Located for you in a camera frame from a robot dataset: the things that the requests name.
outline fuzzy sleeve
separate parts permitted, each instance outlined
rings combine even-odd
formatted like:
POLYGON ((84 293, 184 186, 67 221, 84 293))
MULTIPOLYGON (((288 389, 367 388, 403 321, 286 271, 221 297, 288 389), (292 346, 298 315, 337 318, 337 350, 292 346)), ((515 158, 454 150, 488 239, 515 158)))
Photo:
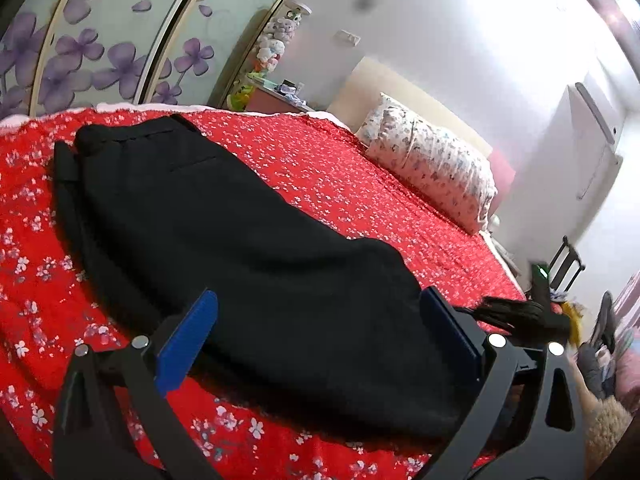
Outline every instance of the fuzzy sleeve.
POLYGON ((586 477, 590 477, 631 424, 632 416, 614 397, 598 402, 584 419, 586 436, 586 477))

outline bed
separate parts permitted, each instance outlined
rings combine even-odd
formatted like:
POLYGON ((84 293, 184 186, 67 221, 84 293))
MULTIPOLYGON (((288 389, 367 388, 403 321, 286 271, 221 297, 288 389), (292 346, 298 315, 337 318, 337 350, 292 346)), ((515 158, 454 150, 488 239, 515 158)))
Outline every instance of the bed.
MULTIPOLYGON (((71 142, 84 124, 136 124, 170 112, 153 108, 99 105, 0 125, 0 406, 49 472, 54 406, 70 352, 83 342, 102 350, 129 340, 94 300, 84 272, 56 234, 47 167, 53 142, 71 142)), ((420 284, 436 285, 452 304, 472 306, 485 295, 522 298, 480 235, 466 234, 363 156, 340 112, 335 119, 206 107, 179 111, 289 203, 345 236, 392 244, 420 284)), ((233 404, 215 385, 204 389, 192 378, 168 400, 225 479, 405 479, 428 459, 426 449, 311 434, 259 406, 233 404)), ((141 455, 157 464, 142 426, 125 399, 123 404, 141 455)))

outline pink curtain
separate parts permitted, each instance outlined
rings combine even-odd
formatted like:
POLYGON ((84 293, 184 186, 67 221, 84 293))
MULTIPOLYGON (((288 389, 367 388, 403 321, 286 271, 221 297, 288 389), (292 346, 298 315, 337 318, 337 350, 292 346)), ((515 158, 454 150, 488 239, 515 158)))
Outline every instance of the pink curtain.
POLYGON ((631 277, 613 304, 618 326, 616 336, 629 327, 640 328, 640 272, 631 277))

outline floral pillow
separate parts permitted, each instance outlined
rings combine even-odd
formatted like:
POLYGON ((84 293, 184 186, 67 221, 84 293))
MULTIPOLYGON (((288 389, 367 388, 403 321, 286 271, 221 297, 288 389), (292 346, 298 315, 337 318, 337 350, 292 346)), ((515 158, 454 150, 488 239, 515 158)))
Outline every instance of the floral pillow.
POLYGON ((383 111, 381 140, 372 142, 367 156, 415 186, 469 234, 486 229, 497 194, 489 161, 445 128, 411 113, 404 114, 404 124, 392 125, 397 116, 383 111))
POLYGON ((400 108, 401 110, 411 112, 411 110, 409 110, 409 108, 404 106, 402 103, 399 103, 392 97, 389 97, 388 95, 380 92, 380 101, 378 102, 376 107, 372 108, 371 111, 367 114, 367 117, 364 119, 364 123, 362 123, 360 129, 356 132, 356 137, 360 139, 360 142, 366 144, 367 146, 370 146, 373 139, 378 136, 380 123, 382 122, 382 115, 384 111, 389 107, 400 108))

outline wardrobe door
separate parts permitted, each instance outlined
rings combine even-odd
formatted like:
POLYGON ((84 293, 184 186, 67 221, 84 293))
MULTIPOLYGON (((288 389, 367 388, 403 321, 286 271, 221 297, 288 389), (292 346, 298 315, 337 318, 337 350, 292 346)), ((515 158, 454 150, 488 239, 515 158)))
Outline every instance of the wardrobe door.
POLYGON ((66 1, 38 67, 32 113, 130 102, 174 1, 66 1))
POLYGON ((0 46, 0 119, 29 113, 38 58, 60 0, 25 0, 0 46))
POLYGON ((277 0, 193 0, 161 49, 145 102, 206 104, 233 77, 277 0))

